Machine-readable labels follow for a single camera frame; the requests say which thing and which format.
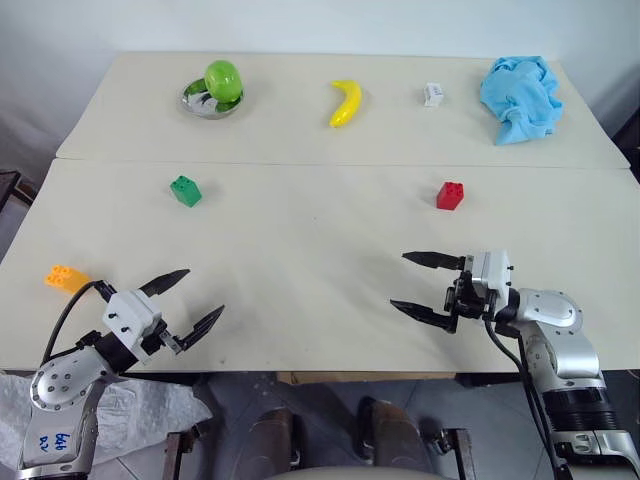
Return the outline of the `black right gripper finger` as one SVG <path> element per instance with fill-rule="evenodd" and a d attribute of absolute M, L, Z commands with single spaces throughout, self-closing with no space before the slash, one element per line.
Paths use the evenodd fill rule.
<path fill-rule="evenodd" d="M 430 307 L 415 304 L 412 302 L 390 300 L 390 304 L 400 312 L 408 315 L 412 319 L 427 325 L 431 325 L 444 330 L 449 334 L 455 334 L 458 325 L 456 315 L 443 315 L 434 312 Z"/>
<path fill-rule="evenodd" d="M 453 256 L 435 251 L 412 251 L 402 254 L 402 257 L 418 265 L 431 269 L 448 269 L 463 271 L 465 268 L 465 256 Z"/>

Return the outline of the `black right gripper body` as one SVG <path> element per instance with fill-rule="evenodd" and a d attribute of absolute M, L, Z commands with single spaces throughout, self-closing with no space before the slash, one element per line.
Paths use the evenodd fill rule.
<path fill-rule="evenodd" d="M 444 310 L 451 317 L 462 316 L 469 319 L 492 321 L 495 316 L 497 292 L 473 282 L 469 271 L 462 271 L 447 288 Z"/>

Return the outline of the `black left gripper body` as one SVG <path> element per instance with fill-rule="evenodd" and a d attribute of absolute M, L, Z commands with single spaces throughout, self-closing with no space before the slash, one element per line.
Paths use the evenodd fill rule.
<path fill-rule="evenodd" d="M 168 347 L 175 354 L 181 352 L 180 342 L 169 332 L 164 320 L 159 320 L 151 333 L 146 335 L 141 342 L 143 351 L 149 356 L 157 352 L 161 346 Z"/>

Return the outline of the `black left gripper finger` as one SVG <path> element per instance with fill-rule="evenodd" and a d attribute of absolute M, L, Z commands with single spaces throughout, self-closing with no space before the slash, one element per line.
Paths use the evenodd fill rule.
<path fill-rule="evenodd" d="M 160 275 L 139 288 L 146 296 L 161 295 L 175 286 L 180 280 L 190 273 L 189 269 L 179 269 Z"/>
<path fill-rule="evenodd" d="M 194 326 L 192 331 L 184 338 L 178 336 L 174 337 L 174 340 L 180 347 L 180 352 L 185 352 L 198 343 L 204 336 L 206 336 L 212 327 L 215 325 L 219 317 L 225 310 L 225 306 L 221 305 L 215 310 L 205 315 Z"/>

